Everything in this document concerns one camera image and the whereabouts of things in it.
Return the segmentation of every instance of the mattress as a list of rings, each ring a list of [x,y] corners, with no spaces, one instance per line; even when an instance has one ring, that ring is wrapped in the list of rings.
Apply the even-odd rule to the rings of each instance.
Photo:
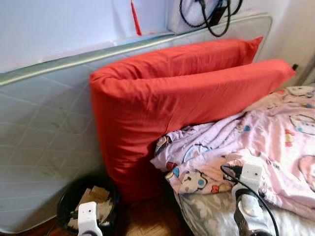
[[[186,224],[195,236],[238,236],[238,227],[234,221],[235,202],[230,192],[217,194],[174,193]],[[283,236],[315,236],[313,221],[298,216],[288,210],[269,205]],[[270,232],[274,227],[265,211],[265,218]]]

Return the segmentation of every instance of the black cord bundle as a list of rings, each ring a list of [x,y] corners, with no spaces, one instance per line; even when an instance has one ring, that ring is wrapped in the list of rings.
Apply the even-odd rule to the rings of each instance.
[[[231,169],[230,166],[227,166],[227,165],[221,165],[220,166],[220,169],[223,173],[225,173],[227,176],[229,176],[233,181],[235,182],[238,182],[240,183],[241,185],[245,186],[246,188],[248,188],[252,193],[255,194],[255,196],[259,199],[259,201],[263,204],[263,206],[266,208],[266,210],[268,211],[269,215],[270,215],[270,218],[272,220],[272,223],[274,224],[274,227],[275,227],[275,232],[276,232],[276,236],[279,236],[279,230],[278,230],[278,226],[277,226],[277,223],[276,223],[276,220],[270,210],[270,208],[267,206],[267,204],[264,202],[264,200],[254,191],[252,190],[247,184],[243,183],[242,181],[240,181],[238,178],[232,176],[231,174],[229,174],[224,168],[229,168]]]
[[[216,5],[215,10],[210,14],[209,17],[206,16],[206,3],[205,3],[205,0],[198,0],[198,1],[199,1],[200,5],[201,5],[201,11],[202,11],[202,16],[203,16],[204,22],[202,22],[200,24],[197,24],[197,25],[193,25],[193,24],[189,23],[186,20],[184,14],[183,14],[183,0],[180,0],[179,12],[180,12],[180,14],[182,16],[182,19],[188,26],[190,26],[192,28],[198,28],[198,27],[201,27],[203,25],[206,25],[206,27],[208,28],[209,32],[215,37],[221,37],[221,36],[225,35],[225,33],[228,31],[228,28],[230,26],[231,16],[236,14],[239,11],[239,9],[241,8],[242,3],[243,3],[243,0],[239,0],[239,4],[238,4],[237,8],[235,9],[235,11],[233,13],[231,13],[231,1],[230,0],[226,0],[226,3],[227,3],[227,22],[226,22],[226,26],[225,26],[225,29],[224,29],[224,31],[222,33],[217,34],[217,33],[212,31],[211,26],[209,24],[209,20],[212,17],[214,11],[219,6],[222,6],[223,0],[219,0],[218,1],[218,4]]]

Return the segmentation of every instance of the parquet floor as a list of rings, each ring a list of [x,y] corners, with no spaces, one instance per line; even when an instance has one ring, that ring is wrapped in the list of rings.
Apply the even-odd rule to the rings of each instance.
[[[114,236],[185,236],[184,226],[177,219],[165,196],[120,206],[119,218]],[[16,236],[45,236],[55,219],[29,232]],[[49,236],[67,236],[60,228]]]

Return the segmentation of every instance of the pink blanket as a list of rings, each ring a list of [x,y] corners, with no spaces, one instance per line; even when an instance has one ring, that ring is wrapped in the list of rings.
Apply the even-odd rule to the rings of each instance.
[[[312,87],[290,87],[215,123],[185,127],[157,143],[152,163],[175,192],[230,190],[220,165],[259,158],[264,199],[315,220],[315,110]]]

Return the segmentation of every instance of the red pillowcase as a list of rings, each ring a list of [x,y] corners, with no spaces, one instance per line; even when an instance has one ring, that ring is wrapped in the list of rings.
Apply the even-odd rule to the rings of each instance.
[[[235,41],[242,45],[241,48],[252,50],[252,41],[219,42],[233,44]],[[221,50],[218,42],[200,45],[211,43],[216,45],[216,50]],[[155,141],[160,136],[186,125],[211,122],[235,114],[294,74],[286,63],[279,60],[207,72],[207,68],[209,71],[223,69],[220,62],[225,66],[249,63],[254,57],[253,50],[251,59],[241,59],[249,53],[242,50],[241,53],[237,48],[230,53],[222,49],[225,55],[229,55],[224,59],[216,50],[217,56],[213,57],[209,55],[211,50],[204,53],[207,47],[198,46],[198,50],[196,47],[191,46],[191,53],[190,46],[179,47],[185,48],[184,55],[178,48],[169,48],[128,58],[91,75],[101,151],[108,174],[124,202],[161,193],[160,172],[149,162]],[[199,63],[192,66],[194,60]]]

